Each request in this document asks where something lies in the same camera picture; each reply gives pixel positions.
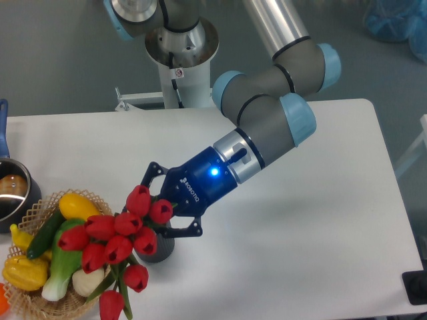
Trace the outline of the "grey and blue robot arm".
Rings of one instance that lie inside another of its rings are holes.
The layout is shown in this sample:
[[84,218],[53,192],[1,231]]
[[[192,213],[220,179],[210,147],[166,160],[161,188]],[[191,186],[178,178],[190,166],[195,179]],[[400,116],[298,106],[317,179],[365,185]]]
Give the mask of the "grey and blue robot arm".
[[228,71],[209,82],[218,50],[214,26],[197,1],[106,1],[123,39],[143,35],[157,64],[165,108],[214,104],[234,130],[179,167],[150,163],[125,211],[165,238],[198,237],[201,216],[223,196],[316,130],[304,97],[340,77],[337,52],[314,43],[291,1],[245,1],[273,65],[250,77]]

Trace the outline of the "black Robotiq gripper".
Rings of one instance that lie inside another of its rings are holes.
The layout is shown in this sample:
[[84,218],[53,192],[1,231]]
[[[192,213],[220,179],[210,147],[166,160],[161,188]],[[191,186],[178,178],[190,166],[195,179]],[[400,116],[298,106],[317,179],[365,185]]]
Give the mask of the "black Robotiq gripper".
[[[213,147],[208,147],[179,167],[168,169],[155,161],[150,162],[141,185],[174,205],[173,215],[177,217],[167,223],[156,223],[147,218],[146,225],[164,239],[202,236],[200,216],[238,186],[231,165],[240,159],[241,151],[223,160]],[[158,188],[152,187],[153,181],[162,176]],[[173,224],[176,222],[189,222],[189,225],[175,228]]]

